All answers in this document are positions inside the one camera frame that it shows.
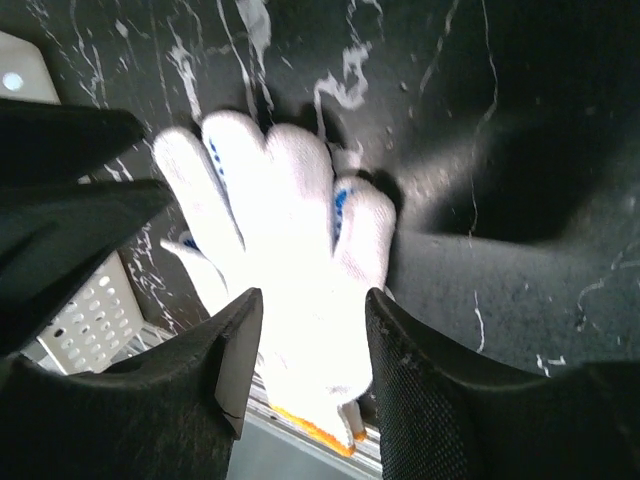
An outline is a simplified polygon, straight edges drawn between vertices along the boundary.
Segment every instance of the black marble surface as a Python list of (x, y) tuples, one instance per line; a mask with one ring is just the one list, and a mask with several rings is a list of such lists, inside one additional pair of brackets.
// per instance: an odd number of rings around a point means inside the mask
[[(613, 347), (585, 341), (583, 356), (565, 361), (562, 339), (577, 333), (559, 321), (553, 347), (522, 327), (504, 348), (489, 332), (485, 353), (546, 374), (587, 357), (638, 357), (638, 2), (5, 1), (0, 30), (42, 50), (63, 103), (127, 109), (149, 141), (222, 107), (265, 125), (294, 119), (327, 137), (339, 167), (377, 172), (402, 229), (612, 265), (624, 257), (615, 285), (625, 303), (603, 313), (625, 311), (628, 328), (608, 333)], [(149, 143), (97, 174), (159, 176)], [(159, 247), (183, 228), (173, 206), (121, 251), (145, 317), (175, 332), (204, 318), (181, 266)], [(469, 315), (455, 319), (453, 337), (477, 338), (476, 311), (513, 301), (478, 303), (473, 287), (466, 297)]]

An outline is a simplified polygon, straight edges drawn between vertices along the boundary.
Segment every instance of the work glove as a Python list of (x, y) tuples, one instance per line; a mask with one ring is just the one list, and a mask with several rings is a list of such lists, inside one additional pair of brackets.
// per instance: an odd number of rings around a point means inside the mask
[(203, 141), (163, 131), (153, 157), (190, 232), (163, 246), (182, 261), (210, 315), (250, 287), (264, 314), (256, 372), (271, 407), (342, 455), (365, 429), (356, 400), (372, 380), (364, 302), (384, 288), (391, 201), (357, 177), (334, 185), (313, 134), (214, 113)]

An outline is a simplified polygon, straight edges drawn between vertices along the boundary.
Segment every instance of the round hole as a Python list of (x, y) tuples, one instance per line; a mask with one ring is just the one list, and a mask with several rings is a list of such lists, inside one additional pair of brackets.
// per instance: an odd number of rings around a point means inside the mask
[(8, 72), (2, 77), (2, 84), (7, 88), (7, 90), (17, 92), (24, 86), (24, 80), (20, 74), (16, 72)]
[(76, 302), (69, 302), (67, 303), (67, 306), (64, 307), (64, 313), (71, 313), (73, 312), (76, 308), (78, 308), (78, 304)]

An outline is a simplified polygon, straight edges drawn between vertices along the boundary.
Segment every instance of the white glove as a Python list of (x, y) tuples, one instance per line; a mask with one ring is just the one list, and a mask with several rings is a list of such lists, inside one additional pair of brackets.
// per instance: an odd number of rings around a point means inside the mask
[(164, 246), (211, 315), (249, 287), (262, 290), (256, 371), (269, 403), (350, 455), (364, 437), (355, 400), (372, 379), (364, 300), (384, 288), (394, 207), (359, 178), (334, 188), (326, 147), (297, 127), (278, 125), (265, 139), (249, 117), (224, 111), (202, 132), (210, 156), (184, 129), (155, 141), (201, 253), (189, 242)]

